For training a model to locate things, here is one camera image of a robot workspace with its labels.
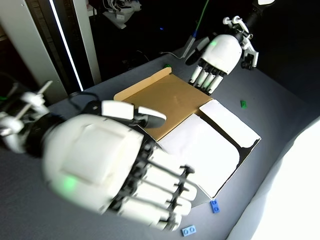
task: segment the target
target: black cable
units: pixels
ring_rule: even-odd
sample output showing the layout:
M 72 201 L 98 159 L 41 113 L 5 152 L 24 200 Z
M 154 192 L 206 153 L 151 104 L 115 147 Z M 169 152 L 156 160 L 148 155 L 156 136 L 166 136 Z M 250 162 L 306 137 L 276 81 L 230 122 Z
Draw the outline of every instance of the black cable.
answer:
M 74 102 L 72 101 L 72 98 L 74 98 L 74 97 L 76 97 L 76 96 L 80 96 L 80 95 L 83 95 L 83 96 L 92 96 L 92 97 L 95 97 L 95 99 L 96 99 L 97 101 L 101 102 L 100 98 L 99 98 L 98 95 L 95 94 L 95 93 L 87 92 L 87 91 L 76 91 L 76 92 L 73 92 L 73 93 L 71 93 L 71 94 L 68 96 L 68 101 L 69 101 L 69 103 L 70 103 L 75 109 L 77 109 L 77 110 L 79 111 L 79 113 L 82 112 L 82 109 L 81 109 L 81 107 L 80 107 L 78 104 L 76 104 L 76 103 L 74 103 Z

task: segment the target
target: gray tabletop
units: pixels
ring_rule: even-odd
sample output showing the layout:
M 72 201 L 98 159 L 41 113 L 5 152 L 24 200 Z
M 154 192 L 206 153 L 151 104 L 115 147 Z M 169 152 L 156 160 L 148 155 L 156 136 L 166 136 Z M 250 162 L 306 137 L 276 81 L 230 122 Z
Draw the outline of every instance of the gray tabletop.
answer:
M 172 65 L 172 72 L 188 81 L 195 66 L 162 56 L 88 89 L 102 100 Z M 285 143 L 297 131 L 306 114 L 305 104 L 259 70 L 237 66 L 213 97 L 248 124 L 262 141 L 217 196 L 220 212 L 213 214 L 208 203 L 194 207 L 182 220 L 181 229 L 195 225 L 188 239 L 223 240 L 236 224 L 259 185 L 276 161 Z M 74 99 L 84 106 L 87 96 Z M 242 109 L 240 100 L 247 102 Z M 50 107 L 71 118 L 77 111 L 67 100 Z M 0 148 L 0 239 L 3 240 L 174 240 L 179 230 L 164 232 L 118 217 L 112 212 L 96 215 L 68 203 L 43 184 L 40 159 Z

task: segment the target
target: blue lego brick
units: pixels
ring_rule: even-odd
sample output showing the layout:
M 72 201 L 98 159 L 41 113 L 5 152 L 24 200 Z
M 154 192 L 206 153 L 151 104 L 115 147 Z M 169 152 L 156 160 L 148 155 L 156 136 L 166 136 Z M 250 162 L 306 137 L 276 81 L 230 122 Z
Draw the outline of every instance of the blue lego brick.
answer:
M 189 236 L 191 234 L 195 234 L 197 232 L 195 225 L 188 226 L 184 229 L 181 229 L 181 231 L 184 237 Z
M 212 201 L 210 202 L 210 205 L 211 205 L 211 208 L 212 208 L 212 212 L 213 212 L 214 214 L 220 212 L 220 208 L 219 208 L 219 205 L 218 205 L 217 200 L 212 200 Z

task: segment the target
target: lego brick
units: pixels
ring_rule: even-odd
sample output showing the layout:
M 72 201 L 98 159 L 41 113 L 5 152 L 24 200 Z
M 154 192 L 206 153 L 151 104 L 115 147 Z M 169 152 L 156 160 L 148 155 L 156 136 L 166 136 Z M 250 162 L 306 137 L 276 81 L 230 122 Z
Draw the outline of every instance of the lego brick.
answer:
M 220 212 L 220 208 L 219 208 L 219 205 L 218 205 L 217 200 L 212 200 L 212 201 L 210 202 L 210 205 L 211 205 L 211 208 L 212 208 L 212 212 L 213 212 L 214 214 Z
M 189 236 L 191 234 L 195 234 L 197 232 L 196 227 L 194 225 L 181 229 L 181 231 L 184 237 Z

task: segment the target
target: led light strip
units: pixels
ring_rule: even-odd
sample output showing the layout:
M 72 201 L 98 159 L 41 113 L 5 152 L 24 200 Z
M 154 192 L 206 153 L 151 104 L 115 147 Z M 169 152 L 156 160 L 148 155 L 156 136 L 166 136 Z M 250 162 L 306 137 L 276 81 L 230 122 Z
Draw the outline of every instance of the led light strip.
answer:
M 49 2 L 50 2 L 50 5 L 51 5 L 51 8 L 52 8 L 52 11 L 53 11 L 53 15 L 54 15 L 56 24 L 58 25 L 58 28 L 59 28 L 59 31 L 60 31 L 60 34 L 61 34 L 61 37 L 62 37 L 62 41 L 63 41 L 63 43 L 64 43 L 65 50 L 66 50 L 66 52 L 67 52 L 67 54 L 68 54 L 68 56 L 69 56 L 69 59 L 70 59 L 70 62 L 71 62 L 71 65 L 72 65 L 72 68 L 73 68 L 73 71 L 74 71 L 76 80 L 78 81 L 80 90 L 83 91 L 84 88 L 82 87 L 82 84 L 81 84 L 81 81 L 80 81 L 80 78 L 79 78 L 79 75 L 78 75 L 78 72 L 77 72 L 77 69 L 76 69 L 74 60 L 72 59 L 72 56 L 71 56 L 71 53 L 70 53 L 70 50 L 69 50 L 69 47 L 68 47 L 68 44 L 67 44 L 67 40 L 66 40 L 65 34 L 64 34 L 64 32 L 63 32 L 63 30 L 62 30 L 62 27 L 61 27 L 61 23 L 60 23 L 58 14 L 57 14 L 57 10 L 56 10 L 54 1 L 53 1 L 53 0 L 49 0 Z

